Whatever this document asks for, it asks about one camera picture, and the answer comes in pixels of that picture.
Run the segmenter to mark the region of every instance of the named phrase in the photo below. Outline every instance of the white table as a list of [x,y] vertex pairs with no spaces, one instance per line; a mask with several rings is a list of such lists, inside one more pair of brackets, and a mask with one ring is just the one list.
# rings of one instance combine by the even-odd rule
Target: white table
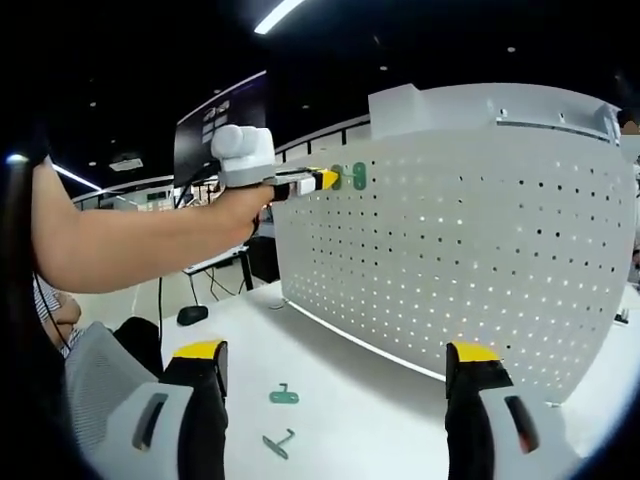
[[[444,383],[361,348],[282,305],[280,284],[209,305],[209,318],[178,327],[164,322],[165,361],[202,340],[229,342],[229,480],[446,479]],[[632,391],[640,367],[640,314],[612,327],[601,354],[561,407],[567,437],[588,454]],[[297,405],[274,405],[288,383]],[[296,437],[285,461],[263,445],[286,429]]]
[[227,260],[240,257],[240,263],[242,264],[242,278],[246,285],[247,290],[253,290],[253,278],[251,277],[251,266],[249,265],[249,259],[247,258],[247,251],[249,247],[246,245],[238,245],[237,247],[230,248],[226,252],[221,253],[220,255],[216,255],[209,260],[205,260],[204,262],[196,263],[195,265],[191,265],[182,270],[187,277],[189,277],[189,284],[191,285],[191,292],[193,293],[193,299],[196,301],[196,305],[199,305],[198,296],[196,295],[196,289],[193,286],[193,276],[203,272],[204,270],[208,270],[211,268],[212,270],[222,262],[226,262]]

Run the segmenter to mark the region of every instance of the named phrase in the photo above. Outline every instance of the green peg on table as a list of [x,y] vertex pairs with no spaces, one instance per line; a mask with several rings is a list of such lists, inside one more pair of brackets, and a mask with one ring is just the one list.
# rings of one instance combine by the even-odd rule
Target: green peg on table
[[282,391],[275,391],[269,394],[269,400],[271,403],[285,403],[289,405],[293,405],[300,401],[300,396],[295,392],[289,392],[289,384],[281,383]]
[[285,460],[289,459],[289,454],[284,451],[284,449],[282,448],[282,445],[284,445],[285,443],[287,443],[289,440],[291,440],[293,437],[296,436],[296,433],[290,428],[287,428],[287,433],[289,434],[289,436],[283,440],[280,440],[279,442],[274,442],[270,438],[265,437],[264,435],[262,436],[262,441],[264,442],[264,444],[267,447],[269,447],[269,449],[272,452],[274,452],[279,457],[284,458]]

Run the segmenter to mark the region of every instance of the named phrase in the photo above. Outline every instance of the ceiling light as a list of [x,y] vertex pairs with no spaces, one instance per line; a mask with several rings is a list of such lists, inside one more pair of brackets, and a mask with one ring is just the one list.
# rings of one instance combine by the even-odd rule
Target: ceiling light
[[138,205],[136,202],[132,201],[132,200],[127,200],[126,198],[122,197],[122,196],[117,196],[116,197],[118,200],[122,200],[123,202],[129,202],[131,205],[135,205],[136,207],[139,207],[140,205]]
[[291,11],[300,5],[304,0],[283,0],[280,5],[273,9],[273,11],[267,15],[267,17],[260,22],[260,24],[254,30],[259,35],[265,35],[269,33],[273,27],[275,27],[280,20],[286,17]]
[[93,183],[85,180],[82,177],[77,176],[75,173],[71,173],[70,171],[62,168],[59,165],[56,165],[55,163],[53,164],[53,169],[58,172],[61,175],[64,175],[65,177],[69,177],[71,180],[75,180],[78,183],[81,183],[83,185],[86,185],[89,188],[92,188],[93,190],[100,192],[100,193],[104,193],[106,192],[106,190],[103,190],[102,188],[98,187],[97,185],[94,185]]

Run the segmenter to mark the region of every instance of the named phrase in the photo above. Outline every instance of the hand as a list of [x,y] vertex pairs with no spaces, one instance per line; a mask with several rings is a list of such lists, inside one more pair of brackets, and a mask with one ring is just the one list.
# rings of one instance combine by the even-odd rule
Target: hand
[[53,319],[58,325],[75,325],[80,320],[82,310],[71,295],[60,294],[60,308],[54,310]]
[[58,328],[56,329],[56,326],[51,320],[47,320],[46,322],[44,322],[42,324],[42,327],[47,333],[49,340],[51,340],[57,348],[62,348],[64,346],[64,343],[69,341],[71,332],[73,332],[74,328],[73,325],[66,324],[58,325]]
[[273,195],[273,187],[268,185],[230,188],[211,206],[223,209],[229,218],[237,221],[235,226],[244,226],[251,223],[260,210],[273,200]]

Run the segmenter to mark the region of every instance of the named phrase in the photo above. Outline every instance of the pegboard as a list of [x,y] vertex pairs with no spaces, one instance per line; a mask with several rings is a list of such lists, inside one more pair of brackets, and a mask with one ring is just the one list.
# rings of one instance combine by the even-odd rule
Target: pegboard
[[491,346],[514,381],[564,401],[600,349],[627,275],[634,184],[619,148],[495,126],[293,163],[350,172],[357,162],[365,190],[347,177],[338,191],[274,208],[283,295],[436,376],[448,342]]

